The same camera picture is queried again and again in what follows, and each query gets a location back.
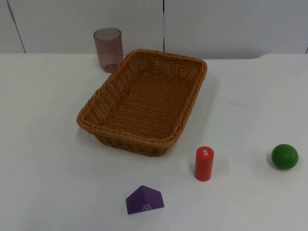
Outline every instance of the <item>basket bottom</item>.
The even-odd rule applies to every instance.
[[[114,140],[114,139],[110,139],[107,137],[102,137],[102,136],[95,136],[101,143],[107,145],[107,146],[111,146],[114,148],[119,148],[122,150],[126,150],[129,152],[133,152],[133,153],[138,153],[141,155],[146,155],[146,156],[161,156],[164,155],[167,151],[168,148],[165,149],[157,149],[157,148],[151,148],[151,147],[145,147],[145,146],[141,146],[138,144],[131,144],[131,143],[124,143],[120,140]]]

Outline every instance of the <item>red cylinder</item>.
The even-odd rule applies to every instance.
[[[214,151],[210,147],[200,147],[196,153],[194,176],[199,181],[207,181],[212,175]]]

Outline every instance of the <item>purple translucent cup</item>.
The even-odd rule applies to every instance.
[[[121,31],[102,28],[93,34],[98,61],[101,68],[111,73],[123,60]]]

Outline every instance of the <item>green ball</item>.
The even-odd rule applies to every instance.
[[[271,159],[277,168],[290,169],[297,164],[298,153],[296,149],[289,144],[279,144],[273,149]]]

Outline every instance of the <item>white wall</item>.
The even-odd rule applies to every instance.
[[[305,53],[307,9],[308,0],[166,0],[165,49],[200,58]]]
[[[0,0],[0,52],[24,53],[6,0]]]
[[[123,51],[163,49],[162,0],[10,0],[26,52],[94,53],[93,32],[122,31]]]

